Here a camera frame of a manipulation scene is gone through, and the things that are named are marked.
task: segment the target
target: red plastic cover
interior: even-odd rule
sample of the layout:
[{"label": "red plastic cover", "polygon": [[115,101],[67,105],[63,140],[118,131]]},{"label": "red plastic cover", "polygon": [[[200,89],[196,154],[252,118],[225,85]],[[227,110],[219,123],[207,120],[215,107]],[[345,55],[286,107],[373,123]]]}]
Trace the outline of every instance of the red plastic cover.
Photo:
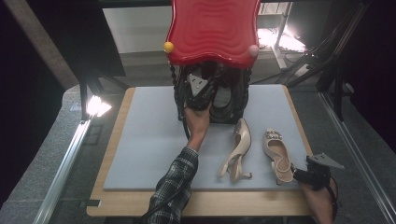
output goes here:
[{"label": "red plastic cover", "polygon": [[173,0],[171,64],[216,61],[238,68],[257,59],[260,0]]}]

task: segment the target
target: light blue mat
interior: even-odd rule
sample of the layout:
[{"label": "light blue mat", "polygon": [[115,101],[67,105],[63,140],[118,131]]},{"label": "light blue mat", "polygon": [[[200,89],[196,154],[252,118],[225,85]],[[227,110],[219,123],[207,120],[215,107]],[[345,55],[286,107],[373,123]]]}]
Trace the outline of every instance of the light blue mat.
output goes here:
[{"label": "light blue mat", "polygon": [[[191,187],[198,190],[297,189],[295,181],[281,187],[276,184],[271,160],[262,150],[265,130],[274,128],[283,135],[291,162],[306,170],[304,143],[283,87],[250,86],[244,118],[252,142],[242,165],[244,173],[251,172],[253,177],[234,184],[228,174],[217,178],[218,169],[233,150],[234,126],[210,124]],[[177,120],[173,87],[136,88],[104,189],[154,190],[186,143],[183,125]]]}]

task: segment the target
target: high heel shoe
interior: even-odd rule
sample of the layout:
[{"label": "high heel shoe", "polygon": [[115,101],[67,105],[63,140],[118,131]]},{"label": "high heel shoe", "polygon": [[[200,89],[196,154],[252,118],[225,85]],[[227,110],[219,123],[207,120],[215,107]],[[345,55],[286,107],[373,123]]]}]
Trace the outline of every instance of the high heel shoe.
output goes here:
[{"label": "high heel shoe", "polygon": [[293,180],[289,153],[282,141],[282,135],[274,129],[267,129],[264,136],[264,152],[273,161],[272,168],[276,175],[276,183],[283,183]]},{"label": "high heel shoe", "polygon": [[228,171],[231,175],[231,181],[234,183],[243,177],[252,177],[251,173],[243,174],[242,172],[242,159],[248,152],[251,144],[250,132],[244,119],[238,120],[238,123],[233,129],[233,136],[235,139],[233,152],[228,157],[227,161],[220,167],[218,177],[224,177],[225,173]]}]

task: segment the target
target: jeweled shoe buckle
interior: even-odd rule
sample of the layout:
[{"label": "jeweled shoe buckle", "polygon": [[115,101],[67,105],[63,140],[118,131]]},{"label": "jeweled shoe buckle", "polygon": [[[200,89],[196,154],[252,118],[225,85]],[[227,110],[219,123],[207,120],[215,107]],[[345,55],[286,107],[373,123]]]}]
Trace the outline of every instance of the jeweled shoe buckle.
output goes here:
[{"label": "jeweled shoe buckle", "polygon": [[279,132],[268,131],[265,133],[268,139],[279,139],[282,140],[282,135]]}]

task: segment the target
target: yellow knob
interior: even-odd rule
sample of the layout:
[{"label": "yellow knob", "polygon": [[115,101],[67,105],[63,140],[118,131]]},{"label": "yellow knob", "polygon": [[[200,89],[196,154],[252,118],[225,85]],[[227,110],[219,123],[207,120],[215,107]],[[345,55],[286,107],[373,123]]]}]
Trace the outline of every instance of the yellow knob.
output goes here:
[{"label": "yellow knob", "polygon": [[173,51],[174,46],[173,46],[172,42],[165,42],[163,44],[163,49],[165,50],[166,53],[170,53]]}]

